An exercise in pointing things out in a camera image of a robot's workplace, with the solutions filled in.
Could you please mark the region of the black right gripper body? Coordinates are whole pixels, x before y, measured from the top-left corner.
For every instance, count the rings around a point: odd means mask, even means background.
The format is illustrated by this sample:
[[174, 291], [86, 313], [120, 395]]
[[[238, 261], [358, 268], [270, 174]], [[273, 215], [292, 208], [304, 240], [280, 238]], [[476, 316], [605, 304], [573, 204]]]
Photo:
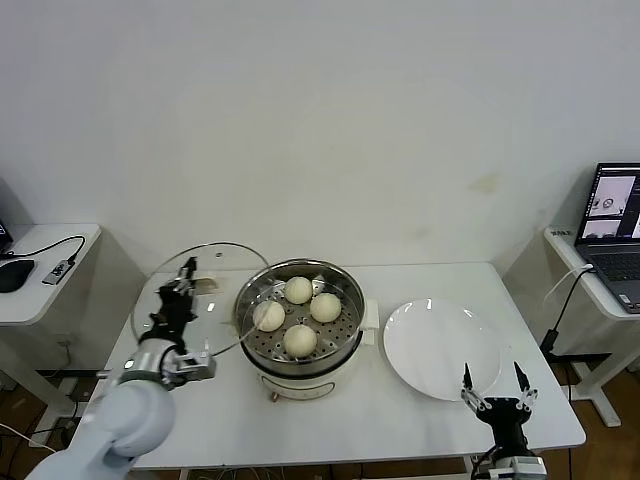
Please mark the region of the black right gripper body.
[[498, 454], [530, 454], [522, 426], [531, 417], [529, 406], [514, 397], [486, 398], [476, 417], [490, 426]]

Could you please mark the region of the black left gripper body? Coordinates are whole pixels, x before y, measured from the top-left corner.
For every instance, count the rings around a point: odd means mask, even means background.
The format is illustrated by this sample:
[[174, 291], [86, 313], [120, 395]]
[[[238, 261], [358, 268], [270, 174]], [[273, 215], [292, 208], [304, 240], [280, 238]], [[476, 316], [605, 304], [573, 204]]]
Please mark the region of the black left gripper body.
[[163, 300], [161, 308], [149, 315], [151, 328], [149, 338], [168, 340], [176, 345], [184, 345], [186, 325], [197, 318], [194, 313], [192, 296], [176, 296]]

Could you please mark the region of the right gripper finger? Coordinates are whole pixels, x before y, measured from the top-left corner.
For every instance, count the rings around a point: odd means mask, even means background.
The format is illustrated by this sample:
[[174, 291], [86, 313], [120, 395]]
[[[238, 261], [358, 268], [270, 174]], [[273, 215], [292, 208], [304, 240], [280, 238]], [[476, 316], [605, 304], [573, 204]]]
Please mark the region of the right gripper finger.
[[538, 390], [531, 387], [528, 376], [522, 370], [520, 365], [517, 362], [513, 362], [513, 365], [521, 391], [521, 396], [516, 403], [516, 408], [525, 412], [531, 412], [534, 402], [538, 398]]
[[489, 409], [489, 403], [486, 402], [473, 387], [472, 376], [468, 364], [465, 364], [461, 398], [472, 411], [486, 411]]

